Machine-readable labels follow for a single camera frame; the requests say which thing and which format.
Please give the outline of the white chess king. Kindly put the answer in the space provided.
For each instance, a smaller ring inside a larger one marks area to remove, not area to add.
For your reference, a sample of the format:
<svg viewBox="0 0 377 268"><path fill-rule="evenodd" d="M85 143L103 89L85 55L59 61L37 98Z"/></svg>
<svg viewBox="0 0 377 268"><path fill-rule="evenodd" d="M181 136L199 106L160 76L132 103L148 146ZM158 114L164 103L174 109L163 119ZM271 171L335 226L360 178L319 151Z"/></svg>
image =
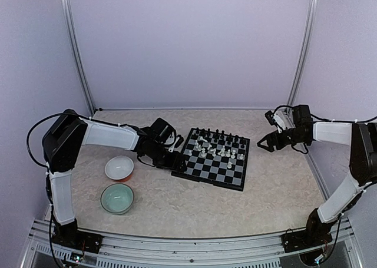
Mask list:
<svg viewBox="0 0 377 268"><path fill-rule="evenodd" d="M203 147L203 148L201 149L201 153L200 153L200 156L201 156L201 157L203 157L203 158L205 158L205 157L206 157L206 155L207 155L207 152L206 152L206 148L205 148L205 147Z"/></svg>

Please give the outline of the black folding chess board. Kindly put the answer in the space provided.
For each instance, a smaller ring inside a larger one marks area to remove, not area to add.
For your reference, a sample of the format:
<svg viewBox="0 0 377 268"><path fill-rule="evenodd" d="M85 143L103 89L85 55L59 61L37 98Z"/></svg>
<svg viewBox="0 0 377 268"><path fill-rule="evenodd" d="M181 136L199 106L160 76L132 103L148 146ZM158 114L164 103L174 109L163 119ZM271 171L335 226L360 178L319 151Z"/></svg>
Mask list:
<svg viewBox="0 0 377 268"><path fill-rule="evenodd" d="M207 155L200 156L205 147ZM217 187L243 191L247 171L250 140L224 131L192 128L181 153L186 156L187 171L171 173L174 177L212 184ZM229 160L236 160L228 169Z"/></svg>

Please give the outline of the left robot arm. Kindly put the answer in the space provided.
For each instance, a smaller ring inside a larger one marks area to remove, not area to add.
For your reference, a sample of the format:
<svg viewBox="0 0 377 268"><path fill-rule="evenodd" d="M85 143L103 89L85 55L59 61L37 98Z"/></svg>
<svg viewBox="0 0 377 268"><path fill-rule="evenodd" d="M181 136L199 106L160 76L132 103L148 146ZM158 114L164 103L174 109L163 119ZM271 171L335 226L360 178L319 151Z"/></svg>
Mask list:
<svg viewBox="0 0 377 268"><path fill-rule="evenodd" d="M57 120L42 138L47 167L47 195L52 205L52 221L57 236L70 247L82 242L77 229L71 195L71 175L80 149L84 145L99 145L135 152L138 158L147 156L152 166L184 172L185 157L176 151L177 132L162 118L149 127L108 123L85 118L72 109L57 115Z"/></svg>

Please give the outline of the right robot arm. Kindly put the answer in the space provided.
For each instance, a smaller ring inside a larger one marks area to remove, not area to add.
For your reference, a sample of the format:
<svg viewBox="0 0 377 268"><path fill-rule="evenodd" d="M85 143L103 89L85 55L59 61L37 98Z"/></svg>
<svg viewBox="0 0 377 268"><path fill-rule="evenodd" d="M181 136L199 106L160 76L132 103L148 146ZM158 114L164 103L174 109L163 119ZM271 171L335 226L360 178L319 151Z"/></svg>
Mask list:
<svg viewBox="0 0 377 268"><path fill-rule="evenodd" d="M376 184L376 118L368 120L334 120L311 113L308 105L291 106L293 127L285 125L277 110L265 117L276 130L265 135L257 146L272 153L286 146L302 144L308 148L313 142L349 146L349 170L332 195L307 220L300 240L313 247L329 235L331 227L350 210L366 189Z"/></svg>

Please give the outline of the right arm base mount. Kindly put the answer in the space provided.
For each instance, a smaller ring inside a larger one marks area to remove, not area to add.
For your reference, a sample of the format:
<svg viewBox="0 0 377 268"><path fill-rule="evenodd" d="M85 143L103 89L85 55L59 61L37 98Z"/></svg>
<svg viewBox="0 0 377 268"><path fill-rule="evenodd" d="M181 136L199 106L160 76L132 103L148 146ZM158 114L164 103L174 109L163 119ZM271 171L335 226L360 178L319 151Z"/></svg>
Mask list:
<svg viewBox="0 0 377 268"><path fill-rule="evenodd" d="M333 240L330 233L309 236L306 230L293 231L292 229L287 229L280 239L285 253L321 246Z"/></svg>

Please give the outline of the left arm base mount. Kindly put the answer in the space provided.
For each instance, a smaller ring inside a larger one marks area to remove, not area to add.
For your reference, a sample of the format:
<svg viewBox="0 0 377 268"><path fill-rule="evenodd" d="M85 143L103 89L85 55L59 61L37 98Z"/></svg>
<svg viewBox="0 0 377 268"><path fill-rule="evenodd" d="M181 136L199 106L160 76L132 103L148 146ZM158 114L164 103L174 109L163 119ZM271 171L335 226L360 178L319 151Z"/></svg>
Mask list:
<svg viewBox="0 0 377 268"><path fill-rule="evenodd" d="M52 236L52 242L64 247L82 252L98 254L101 248L103 236L96 233L76 231L74 233L58 234Z"/></svg>

